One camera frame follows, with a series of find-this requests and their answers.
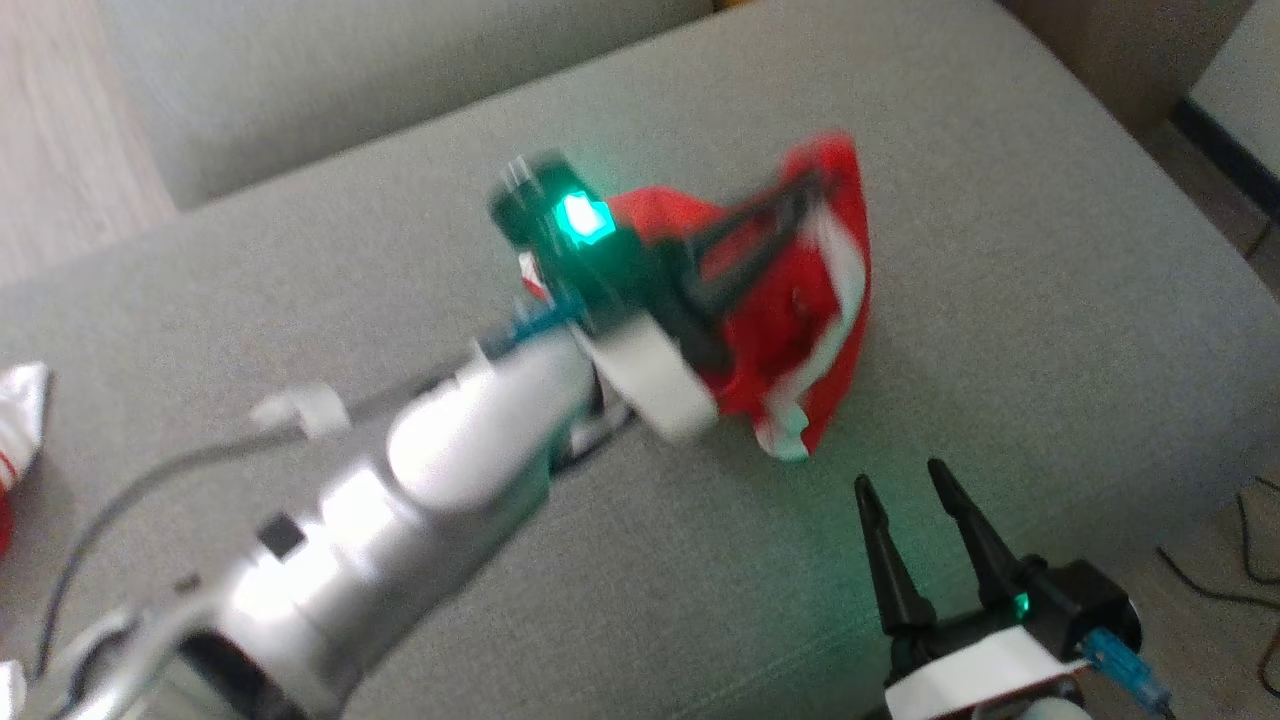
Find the red and white fabric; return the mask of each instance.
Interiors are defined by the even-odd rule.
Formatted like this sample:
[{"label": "red and white fabric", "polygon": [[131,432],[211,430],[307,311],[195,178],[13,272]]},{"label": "red and white fabric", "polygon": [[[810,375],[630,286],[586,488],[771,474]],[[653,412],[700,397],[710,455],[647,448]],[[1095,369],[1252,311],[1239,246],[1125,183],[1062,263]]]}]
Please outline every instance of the red and white fabric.
[{"label": "red and white fabric", "polygon": [[[870,313],[870,236],[852,140],[831,133],[792,149],[780,181],[809,173],[820,177],[826,202],[722,323],[732,372],[701,375],[721,414],[748,415],[760,447],[781,460],[803,460],[818,446],[852,384]],[[667,187],[608,205],[648,243],[690,236],[727,211]],[[726,238],[704,260],[704,277],[731,266],[768,229],[767,220],[748,223]],[[521,256],[521,277],[545,297],[531,255]]]},{"label": "red and white fabric", "polygon": [[9,497],[44,441],[49,368],[29,363],[0,373],[0,557],[13,539]]}]

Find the floor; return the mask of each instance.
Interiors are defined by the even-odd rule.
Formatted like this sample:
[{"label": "floor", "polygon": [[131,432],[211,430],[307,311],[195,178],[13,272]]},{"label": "floor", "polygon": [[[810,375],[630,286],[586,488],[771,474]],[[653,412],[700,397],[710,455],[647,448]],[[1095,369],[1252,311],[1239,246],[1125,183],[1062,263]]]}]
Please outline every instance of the floor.
[{"label": "floor", "polygon": [[[1266,218],[1207,159],[1169,124],[1139,141],[1228,240],[1242,252],[1253,247]],[[0,0],[0,283],[175,217],[114,74],[93,0]],[[1280,297],[1280,233],[1268,232],[1251,264]],[[1260,489],[1247,496],[1257,562],[1280,574],[1280,497]],[[1170,550],[1204,583],[1258,592],[1240,568],[1234,506]],[[1280,618],[1202,601],[1149,552],[1120,579],[1142,610],[1147,656],[1175,688],[1179,717],[1280,715],[1280,700],[1254,678]],[[1280,588],[1262,594],[1280,601]],[[1280,683],[1280,667],[1272,678]],[[1098,720],[1138,717],[1107,683],[1087,685]]]}]

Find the cable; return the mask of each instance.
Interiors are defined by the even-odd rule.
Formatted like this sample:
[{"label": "cable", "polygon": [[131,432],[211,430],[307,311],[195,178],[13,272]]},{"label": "cable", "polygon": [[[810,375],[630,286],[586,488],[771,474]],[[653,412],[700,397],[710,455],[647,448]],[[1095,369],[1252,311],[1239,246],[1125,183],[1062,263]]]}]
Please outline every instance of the cable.
[{"label": "cable", "polygon": [[591,457],[595,457],[596,452],[599,452],[614,437],[622,434],[622,430],[630,428],[639,418],[640,415],[637,415],[635,410],[628,407],[626,409],[626,414],[622,415],[622,418],[612,428],[607,429],[605,434],[602,434],[598,439],[590,442],[588,447],[579,451],[577,455],[553,457],[550,469],[552,478],[557,478],[558,475],[570,473],[580,468],[585,461],[590,460]]},{"label": "cable", "polygon": [[[1276,483],[1272,483],[1266,478],[1253,478],[1253,479],[1254,482],[1263,484],[1275,491],[1277,495],[1280,495],[1280,486],[1277,486]],[[1252,537],[1249,536],[1249,516],[1244,510],[1243,493],[1236,493],[1235,506],[1240,512],[1240,557],[1244,562],[1245,574],[1248,574],[1249,579],[1262,585],[1280,584],[1280,578],[1263,578],[1258,575],[1257,571],[1253,570],[1253,564],[1251,557],[1253,541]],[[1157,547],[1156,553],[1160,556],[1161,560],[1165,561],[1165,565],[1167,565],[1169,569],[1174,573],[1174,577],[1181,580],[1184,585],[1190,588],[1196,594],[1201,597],[1208,600],[1217,600],[1221,602],[1234,602],[1236,605],[1247,605],[1252,607],[1263,607],[1266,610],[1280,612],[1280,602],[1276,602],[1274,600],[1208,589],[1204,585],[1190,579],[1190,577],[1188,577],[1187,573],[1184,573],[1183,569],[1179,568],[1176,562],[1174,562],[1174,559],[1169,556],[1169,552],[1165,548]],[[1267,669],[1271,666],[1271,661],[1275,659],[1277,651],[1280,651],[1280,628],[1276,629],[1276,633],[1271,637],[1271,641],[1267,643],[1267,650],[1262,653],[1262,657],[1258,660],[1258,667],[1257,667],[1258,683],[1262,685],[1262,689],[1267,691],[1267,693],[1270,693],[1272,697],[1280,700],[1280,689],[1276,689],[1276,687],[1271,684],[1271,680],[1267,679]]]},{"label": "cable", "polygon": [[1272,224],[1275,224],[1275,220],[1271,219],[1271,218],[1267,218],[1266,224],[1262,225],[1261,231],[1258,231],[1257,237],[1254,237],[1252,241],[1249,241],[1249,246],[1245,247],[1244,252],[1242,254],[1245,260],[1253,260],[1253,256],[1258,254],[1258,249],[1262,247],[1262,243],[1266,242],[1267,236],[1271,234],[1271,225]]},{"label": "cable", "polygon": [[1094,628],[1084,635],[1080,653],[1097,671],[1124,688],[1147,715],[1167,717],[1169,700],[1172,697],[1169,687],[1161,683],[1152,673],[1151,665],[1138,657],[1138,653],[1115,633],[1106,628]]},{"label": "cable", "polygon": [[[362,423],[387,410],[398,407],[408,400],[430,391],[435,386],[447,380],[471,359],[470,355],[452,359],[438,365],[430,373],[411,378],[406,382],[390,386],[385,389],[353,402],[348,409],[352,423]],[[257,433],[241,439],[200,447],[182,455],[170,457],[155,465],[146,473],[138,475],[123,491],[119,492],[102,510],[93,516],[93,520],[76,539],[70,555],[63,564],[54,584],[54,592],[45,607],[44,625],[40,630],[40,644],[36,652],[35,676],[40,678],[49,669],[49,657],[52,651],[54,633],[58,629],[58,614],[67,600],[67,591],[70,589],[76,573],[88,557],[91,550],[102,534],[114,525],[120,516],[129,511],[142,498],[151,495],[165,483],[182,477],[184,473],[197,468],[218,465],[221,462],[241,460],[253,455],[261,455],[273,450],[279,450],[289,445],[307,439],[301,428],[282,428]]]}]

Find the gray upholstery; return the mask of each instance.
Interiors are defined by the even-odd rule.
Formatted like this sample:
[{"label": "gray upholstery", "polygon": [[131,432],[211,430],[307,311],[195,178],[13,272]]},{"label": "gray upholstery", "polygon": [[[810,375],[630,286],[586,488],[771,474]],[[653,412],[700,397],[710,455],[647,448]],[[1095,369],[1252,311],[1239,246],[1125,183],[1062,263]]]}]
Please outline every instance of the gray upholstery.
[{"label": "gray upholstery", "polygon": [[712,0],[101,0],[189,209],[710,12]]},{"label": "gray upholstery", "polygon": [[[42,474],[0,566],[29,657],[70,538],[129,478],[246,432],[291,383],[361,396],[520,292],[484,199],[562,147],[605,193],[731,197],[815,131],[856,138],[874,311],[818,455],[741,423],[635,429],[358,693],[352,717],[845,716],[886,669],[850,482],[869,473],[923,591],[975,602],[924,474],[946,457],[1015,551],[1106,568],[1276,457],[1280,307],[1155,163],[986,0],[750,5],[543,79],[0,292],[0,360],[58,372]],[[60,638],[211,571],[379,425],[195,473],[76,583]]]}]

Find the black wire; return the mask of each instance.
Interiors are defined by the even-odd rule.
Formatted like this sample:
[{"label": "black wire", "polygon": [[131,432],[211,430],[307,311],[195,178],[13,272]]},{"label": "black wire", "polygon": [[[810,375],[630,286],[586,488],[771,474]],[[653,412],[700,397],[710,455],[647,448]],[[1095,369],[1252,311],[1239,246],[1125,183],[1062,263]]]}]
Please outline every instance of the black wire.
[{"label": "black wire", "polygon": [[1245,260],[1253,260],[1253,256],[1258,254],[1258,249],[1266,242],[1267,236],[1271,234],[1271,225],[1275,224],[1274,219],[1267,219],[1262,229],[1258,231],[1258,236],[1249,241],[1249,246],[1244,249],[1243,256]]},{"label": "black wire", "polygon": [[609,445],[609,441],[621,434],[622,430],[635,424],[635,421],[639,418],[640,415],[637,415],[635,410],[627,410],[627,416],[623,418],[621,423],[618,423],[618,427],[613,428],[613,432],[611,432],[607,437],[602,438],[600,442],[596,442],[591,447],[588,447],[586,450],[579,452],[577,455],[573,455],[572,457],[552,459],[552,478],[556,478],[557,475],[562,475],[564,473],[571,473],[575,469],[580,468],[588,460],[595,457],[596,452],[603,450],[604,446]]},{"label": "black wire", "polygon": [[[1280,495],[1280,486],[1277,486],[1276,483],[1272,483],[1266,478],[1253,478],[1253,479],[1254,482],[1263,484],[1275,491],[1277,495]],[[1280,578],[1263,578],[1253,570],[1253,564],[1251,559],[1253,539],[1249,536],[1249,516],[1248,512],[1245,512],[1244,510],[1243,493],[1236,493],[1235,506],[1240,512],[1240,557],[1244,561],[1245,574],[1249,575],[1249,579],[1262,585],[1280,584]],[[1217,600],[1222,602],[1234,602],[1236,605],[1247,605],[1252,607],[1263,607],[1266,610],[1274,610],[1276,612],[1280,612],[1280,602],[1276,602],[1274,600],[1208,589],[1204,585],[1190,579],[1187,575],[1187,573],[1184,573],[1183,569],[1179,568],[1176,562],[1174,562],[1174,559],[1169,556],[1169,552],[1165,548],[1157,547],[1156,553],[1160,556],[1161,560],[1165,561],[1165,565],[1169,566],[1169,569],[1174,573],[1174,575],[1179,580],[1183,582],[1184,585],[1190,588],[1196,594],[1201,597],[1208,600]],[[1271,680],[1267,679],[1267,669],[1271,666],[1271,661],[1275,659],[1277,651],[1280,651],[1280,628],[1276,629],[1276,633],[1271,637],[1271,641],[1267,643],[1267,650],[1262,653],[1262,657],[1258,660],[1258,667],[1257,667],[1258,683],[1262,684],[1262,689],[1267,691],[1267,693],[1270,693],[1272,697],[1280,700],[1280,689],[1276,689],[1276,687],[1271,684]]]},{"label": "black wire", "polygon": [[[428,374],[411,378],[403,383],[375,392],[374,395],[349,405],[347,414],[352,423],[361,423],[379,415],[380,413],[398,407],[399,405],[434,388],[452,377],[453,373],[466,364],[467,360],[470,360],[470,355],[452,359],[438,365]],[[45,607],[45,619],[40,630],[40,644],[36,653],[35,676],[40,678],[45,674],[45,670],[49,669],[49,657],[52,651],[54,634],[58,629],[58,614],[61,610],[63,602],[67,600],[67,591],[70,589],[72,580],[76,579],[76,573],[79,570],[81,565],[83,565],[84,559],[88,556],[97,541],[108,529],[110,529],[113,524],[115,524],[116,520],[120,519],[122,515],[129,511],[147,495],[155,492],[169,480],[182,477],[184,473],[189,473],[191,470],[207,465],[216,465],[230,460],[242,460],[253,455],[261,455],[305,439],[307,439],[306,433],[303,433],[301,428],[292,427],[278,430],[268,430],[230,442],[200,447],[155,465],[125,486],[119,495],[113,497],[111,501],[93,516],[93,520],[79,534],[76,539],[76,544],[72,546],[70,555],[68,555],[67,561],[63,564],[61,571],[58,574],[58,582],[54,584],[54,592],[49,598],[49,605]]]}]

